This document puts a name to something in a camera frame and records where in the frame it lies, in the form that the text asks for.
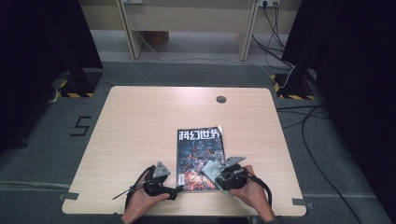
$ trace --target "table hole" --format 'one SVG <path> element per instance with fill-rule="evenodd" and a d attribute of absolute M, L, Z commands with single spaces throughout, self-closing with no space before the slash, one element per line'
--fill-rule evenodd
<path fill-rule="evenodd" d="M 218 97 L 216 98 L 216 101 L 217 101 L 219 104 L 224 104 L 225 102 L 227 102 L 227 98 L 225 98 L 225 96 L 218 96 Z"/>

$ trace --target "comic illustration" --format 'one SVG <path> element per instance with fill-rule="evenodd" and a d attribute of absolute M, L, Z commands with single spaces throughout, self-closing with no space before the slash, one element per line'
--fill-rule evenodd
<path fill-rule="evenodd" d="M 202 172 L 208 161 L 224 162 L 221 128 L 177 130 L 177 184 L 183 191 L 217 189 Z"/>

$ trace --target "magazine title text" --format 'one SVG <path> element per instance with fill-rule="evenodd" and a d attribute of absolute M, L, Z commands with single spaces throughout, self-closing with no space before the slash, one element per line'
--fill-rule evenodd
<path fill-rule="evenodd" d="M 178 140 L 200 140 L 200 139 L 214 139 L 220 137 L 219 129 L 207 129 L 196 131 L 179 131 Z"/>

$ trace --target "controller strap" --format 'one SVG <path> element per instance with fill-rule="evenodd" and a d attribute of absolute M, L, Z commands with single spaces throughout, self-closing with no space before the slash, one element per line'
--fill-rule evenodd
<path fill-rule="evenodd" d="M 260 178 L 258 178 L 255 175 L 250 176 L 249 179 L 253 180 L 254 182 L 258 183 L 260 186 L 262 186 L 264 188 L 264 190 L 268 194 L 268 203 L 272 207 L 272 192 L 271 192 L 270 188 L 268 187 L 268 185 L 266 185 L 264 183 L 264 181 L 262 181 Z"/>
<path fill-rule="evenodd" d="M 154 165 L 148 167 L 145 171 L 143 171 L 143 173 L 139 176 L 139 178 L 137 178 L 136 182 L 135 182 L 131 187 L 129 187 L 129 189 L 125 190 L 123 193 L 121 193 L 121 194 L 117 195 L 116 197 L 114 197 L 113 200 L 119 198 L 122 194 L 124 194 L 124 193 L 126 193 L 126 192 L 128 192 L 128 191 L 132 192 L 132 194 L 133 194 L 133 193 L 135 192 L 135 190 L 136 190 L 137 185 L 139 184 L 140 180 L 142 179 L 143 175 L 144 175 L 147 171 L 151 171 L 151 170 L 153 170 L 153 169 L 155 169 L 155 166 L 154 166 Z"/>

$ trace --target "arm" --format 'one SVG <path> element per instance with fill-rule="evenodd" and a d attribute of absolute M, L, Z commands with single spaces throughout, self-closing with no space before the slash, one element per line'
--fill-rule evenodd
<path fill-rule="evenodd" d="M 254 175 L 251 165 L 247 165 L 245 168 Z M 229 191 L 231 195 L 240 198 L 245 204 L 254 208 L 264 222 L 270 222 L 276 218 L 264 189 L 253 180 L 248 179 L 246 185 L 241 189 L 230 189 Z"/>
<path fill-rule="evenodd" d="M 142 217 L 156 203 L 165 201 L 170 195 L 168 193 L 160 194 L 154 197 L 147 195 L 143 189 L 137 189 L 132 195 L 124 214 L 120 218 L 116 213 L 111 216 L 107 223 L 126 223 L 132 224 L 138 218 Z"/>

